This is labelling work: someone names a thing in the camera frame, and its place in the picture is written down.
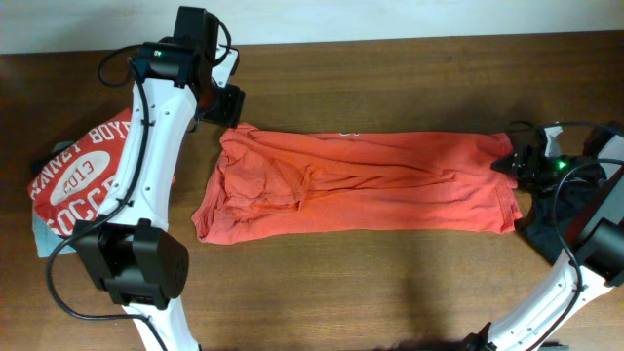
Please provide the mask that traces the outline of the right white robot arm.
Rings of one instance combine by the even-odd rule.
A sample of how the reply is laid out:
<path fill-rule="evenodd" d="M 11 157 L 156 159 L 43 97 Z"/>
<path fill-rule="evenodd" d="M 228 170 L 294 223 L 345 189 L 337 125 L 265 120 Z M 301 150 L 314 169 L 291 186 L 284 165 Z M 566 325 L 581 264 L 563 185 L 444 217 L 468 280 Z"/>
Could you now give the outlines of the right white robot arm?
<path fill-rule="evenodd" d="M 595 124 L 582 155 L 566 156 L 553 150 L 558 127 L 534 127 L 537 145 L 515 149 L 492 169 L 554 203 L 579 178 L 598 191 L 565 232 L 552 225 L 562 250 L 549 275 L 515 310 L 467 335 L 462 350 L 539 350 L 574 313 L 623 284 L 623 128 Z"/>

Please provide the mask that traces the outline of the orange t-shirt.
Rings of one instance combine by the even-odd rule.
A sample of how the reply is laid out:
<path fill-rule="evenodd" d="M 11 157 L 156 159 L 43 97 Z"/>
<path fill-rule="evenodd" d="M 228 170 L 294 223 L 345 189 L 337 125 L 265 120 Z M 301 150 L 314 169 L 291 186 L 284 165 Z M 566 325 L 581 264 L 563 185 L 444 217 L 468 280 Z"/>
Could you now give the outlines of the orange t-shirt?
<path fill-rule="evenodd" d="M 517 183 L 492 163 L 504 134 L 227 130 L 192 220 L 204 243 L 277 235 L 450 229 L 504 234 L 522 212 Z"/>

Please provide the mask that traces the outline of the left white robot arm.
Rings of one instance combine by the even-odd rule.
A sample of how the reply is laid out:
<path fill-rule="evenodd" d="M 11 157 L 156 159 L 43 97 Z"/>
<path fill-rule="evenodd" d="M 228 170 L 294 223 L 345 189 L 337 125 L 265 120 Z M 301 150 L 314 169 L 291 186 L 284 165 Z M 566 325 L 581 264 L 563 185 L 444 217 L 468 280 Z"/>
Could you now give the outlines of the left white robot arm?
<path fill-rule="evenodd" d="M 69 244 L 95 287 L 136 323 L 148 350 L 198 350 L 181 294 L 187 248 L 169 234 L 169 198 L 190 122 L 234 127 L 244 92 L 229 84 L 240 61 L 225 45 L 145 43 L 129 60 L 135 80 L 130 131 L 111 188 Z"/>

